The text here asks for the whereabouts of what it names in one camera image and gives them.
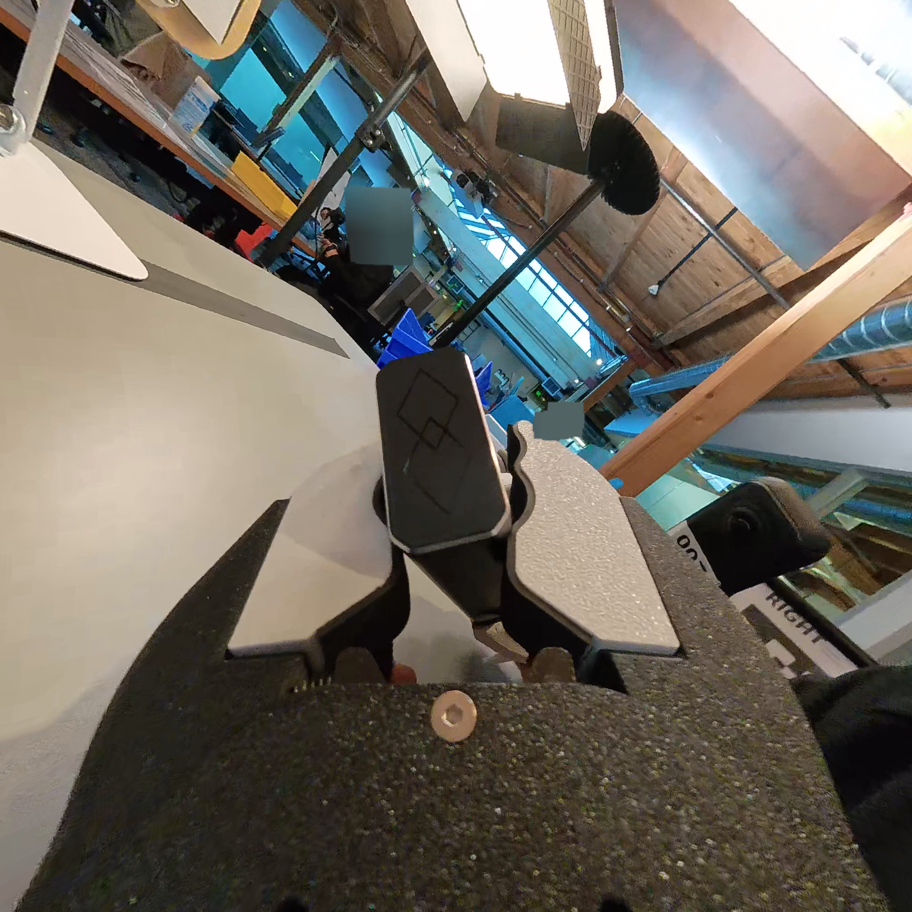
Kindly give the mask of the large white panel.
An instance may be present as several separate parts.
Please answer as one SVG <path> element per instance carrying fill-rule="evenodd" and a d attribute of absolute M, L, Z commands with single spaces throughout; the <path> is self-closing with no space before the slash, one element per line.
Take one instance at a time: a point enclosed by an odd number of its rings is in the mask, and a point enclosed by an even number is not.
<path fill-rule="evenodd" d="M 733 2 L 615 2 L 626 95 L 808 268 L 910 173 Z"/>

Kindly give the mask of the white container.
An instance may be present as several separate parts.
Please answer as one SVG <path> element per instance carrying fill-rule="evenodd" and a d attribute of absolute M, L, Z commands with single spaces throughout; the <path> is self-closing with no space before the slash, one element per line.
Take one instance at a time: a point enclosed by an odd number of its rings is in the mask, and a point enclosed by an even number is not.
<path fill-rule="evenodd" d="M 175 106 L 170 117 L 172 126 L 190 135 L 197 133 L 220 99 L 219 93 L 197 76 Z"/>

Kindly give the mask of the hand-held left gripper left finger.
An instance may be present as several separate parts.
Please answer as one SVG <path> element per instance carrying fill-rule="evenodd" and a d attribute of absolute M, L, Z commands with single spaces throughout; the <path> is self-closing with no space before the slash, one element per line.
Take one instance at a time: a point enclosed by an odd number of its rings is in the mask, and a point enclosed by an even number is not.
<path fill-rule="evenodd" d="M 232 658 L 297 654 L 332 674 L 349 647 L 381 670 L 410 614 L 409 579 L 374 507 L 380 445 L 325 462 L 293 492 L 231 634 Z"/>

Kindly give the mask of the grey desk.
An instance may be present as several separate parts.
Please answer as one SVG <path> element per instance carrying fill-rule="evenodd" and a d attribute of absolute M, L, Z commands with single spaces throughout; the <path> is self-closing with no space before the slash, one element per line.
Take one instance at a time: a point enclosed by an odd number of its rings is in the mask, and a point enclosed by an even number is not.
<path fill-rule="evenodd" d="M 324 308 L 47 153 L 152 267 L 2 242 L 2 893 L 18 910 L 528 910 L 542 721 L 460 681 L 457 611 L 385 674 L 226 647 L 293 492 L 380 445 Z"/>

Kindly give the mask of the black pole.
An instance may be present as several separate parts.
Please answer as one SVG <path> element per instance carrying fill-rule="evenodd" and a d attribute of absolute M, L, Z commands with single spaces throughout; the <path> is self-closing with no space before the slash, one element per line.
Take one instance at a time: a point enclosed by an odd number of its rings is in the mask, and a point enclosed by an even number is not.
<path fill-rule="evenodd" d="M 256 264 L 260 268 L 268 270 L 279 257 L 288 252 L 302 226 L 323 206 L 325 198 L 335 189 L 342 177 L 351 171 L 361 152 L 375 150 L 379 143 L 377 137 L 381 128 L 415 88 L 430 62 L 431 56 L 427 50 L 424 50 L 394 85 L 391 92 L 383 98 L 380 106 L 361 123 L 352 141 L 317 179 L 277 235 L 270 238 L 265 244 L 256 259 Z"/>

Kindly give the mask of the wooden post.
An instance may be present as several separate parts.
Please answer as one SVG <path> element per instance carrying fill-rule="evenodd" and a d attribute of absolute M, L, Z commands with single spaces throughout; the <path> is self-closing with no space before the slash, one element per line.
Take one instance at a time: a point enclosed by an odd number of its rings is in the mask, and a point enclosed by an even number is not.
<path fill-rule="evenodd" d="M 911 275 L 910 206 L 599 469 L 641 494 Z"/>

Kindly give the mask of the black light stand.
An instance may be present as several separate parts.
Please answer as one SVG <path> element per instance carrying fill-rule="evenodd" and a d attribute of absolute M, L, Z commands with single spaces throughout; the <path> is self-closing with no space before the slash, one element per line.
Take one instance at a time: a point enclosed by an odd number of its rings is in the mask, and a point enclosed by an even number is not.
<path fill-rule="evenodd" d="M 627 215 L 641 215 L 658 199 L 659 169 L 636 127 L 616 111 L 596 117 L 587 164 L 589 183 L 579 196 L 476 299 L 469 309 L 434 336 L 432 348 L 449 347 L 501 293 L 557 240 L 598 197 Z"/>

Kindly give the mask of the yellow box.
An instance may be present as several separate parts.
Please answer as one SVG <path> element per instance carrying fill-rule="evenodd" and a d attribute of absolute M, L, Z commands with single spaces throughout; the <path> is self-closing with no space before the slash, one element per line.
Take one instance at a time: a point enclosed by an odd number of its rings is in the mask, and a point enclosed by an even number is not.
<path fill-rule="evenodd" d="M 232 164 L 232 173 L 276 217 L 287 220 L 294 214 L 298 203 L 245 152 L 238 153 Z"/>

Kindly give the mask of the blue storage bin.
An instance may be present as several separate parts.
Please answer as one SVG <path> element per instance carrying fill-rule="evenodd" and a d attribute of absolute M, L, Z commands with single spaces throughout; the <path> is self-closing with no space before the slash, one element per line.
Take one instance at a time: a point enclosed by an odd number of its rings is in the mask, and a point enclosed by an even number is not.
<path fill-rule="evenodd" d="M 391 331 L 389 342 L 377 361 L 377 368 L 381 370 L 395 360 L 425 355 L 429 352 L 431 346 L 425 330 L 412 309 L 406 308 Z"/>

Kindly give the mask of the wooden display board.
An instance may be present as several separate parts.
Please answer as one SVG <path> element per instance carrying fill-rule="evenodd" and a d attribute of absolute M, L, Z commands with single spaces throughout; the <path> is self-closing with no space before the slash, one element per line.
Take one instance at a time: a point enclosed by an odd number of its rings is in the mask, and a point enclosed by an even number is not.
<path fill-rule="evenodd" d="M 248 37 L 261 1 L 138 1 L 160 29 L 189 53 L 219 60 Z"/>

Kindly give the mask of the long wooden table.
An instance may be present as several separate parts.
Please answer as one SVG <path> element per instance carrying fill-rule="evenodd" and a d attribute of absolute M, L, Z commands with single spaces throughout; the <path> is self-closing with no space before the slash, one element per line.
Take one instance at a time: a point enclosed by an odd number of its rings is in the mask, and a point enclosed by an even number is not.
<path fill-rule="evenodd" d="M 269 237 L 282 227 L 280 217 L 243 184 L 226 158 L 195 133 L 185 130 L 145 85 L 64 19 L 60 2 L 52 5 L 55 10 L 40 12 L 30 2 L 2 2 L 2 26 L 27 42 L 25 68 L 17 75 L 16 99 L 2 106 L 2 156 L 26 151 L 37 128 L 50 78 L 56 69 L 61 69 L 266 224 L 261 235 L 248 237 L 246 246 L 234 243 L 236 251 L 248 259 L 263 252 Z"/>

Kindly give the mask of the person's right forearm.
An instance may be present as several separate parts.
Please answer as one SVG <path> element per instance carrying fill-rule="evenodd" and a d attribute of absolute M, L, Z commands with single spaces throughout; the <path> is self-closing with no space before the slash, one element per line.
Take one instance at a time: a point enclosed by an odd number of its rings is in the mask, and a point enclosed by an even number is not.
<path fill-rule="evenodd" d="M 849 825 L 894 910 L 911 909 L 911 667 L 792 680 Z"/>

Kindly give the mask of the silver ventilation duct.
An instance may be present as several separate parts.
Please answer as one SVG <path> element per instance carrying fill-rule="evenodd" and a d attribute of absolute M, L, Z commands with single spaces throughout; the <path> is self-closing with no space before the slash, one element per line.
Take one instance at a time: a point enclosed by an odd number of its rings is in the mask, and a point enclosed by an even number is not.
<path fill-rule="evenodd" d="M 835 336 L 807 362 L 827 363 L 856 356 L 872 355 L 911 345 L 911 298 L 897 298 L 867 313 Z M 724 366 L 733 354 L 671 371 L 660 378 L 639 380 L 627 391 L 635 408 L 659 415 L 669 406 L 664 397 L 690 390 Z"/>

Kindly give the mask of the black USB hub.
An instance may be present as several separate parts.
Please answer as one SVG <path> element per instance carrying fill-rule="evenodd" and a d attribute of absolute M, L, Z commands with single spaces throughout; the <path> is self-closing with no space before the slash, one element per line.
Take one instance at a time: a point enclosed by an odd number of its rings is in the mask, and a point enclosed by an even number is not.
<path fill-rule="evenodd" d="M 375 499 L 411 608 L 457 611 L 492 651 L 525 670 L 503 620 L 512 477 L 485 419 L 466 355 L 454 348 L 395 360 L 376 378 L 381 476 Z"/>

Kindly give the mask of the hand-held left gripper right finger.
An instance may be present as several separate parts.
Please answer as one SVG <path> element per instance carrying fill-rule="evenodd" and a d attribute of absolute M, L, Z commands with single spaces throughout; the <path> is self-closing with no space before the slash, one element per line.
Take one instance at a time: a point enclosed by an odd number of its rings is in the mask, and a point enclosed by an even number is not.
<path fill-rule="evenodd" d="M 505 557 L 502 619 L 533 656 L 579 659 L 590 646 L 674 656 L 680 649 L 621 495 L 589 463 L 523 420 L 508 429 L 516 517 Z"/>

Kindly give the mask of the white document stand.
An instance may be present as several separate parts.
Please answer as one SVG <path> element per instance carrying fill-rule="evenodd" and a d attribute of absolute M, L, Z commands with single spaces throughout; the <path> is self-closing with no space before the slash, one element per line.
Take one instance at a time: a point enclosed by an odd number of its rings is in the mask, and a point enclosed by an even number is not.
<path fill-rule="evenodd" d="M 1 106 L 1 232 L 131 281 L 149 273 L 33 142 L 72 2 L 40 2 L 11 102 Z"/>

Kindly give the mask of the studio light panel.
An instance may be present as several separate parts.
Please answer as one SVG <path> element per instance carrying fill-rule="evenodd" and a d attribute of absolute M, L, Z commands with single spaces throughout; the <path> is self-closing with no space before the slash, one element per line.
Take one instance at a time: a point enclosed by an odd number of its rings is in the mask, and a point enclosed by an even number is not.
<path fill-rule="evenodd" d="M 613 2 L 407 1 L 440 87 L 468 122 L 496 107 L 497 143 L 582 171 L 624 88 Z"/>

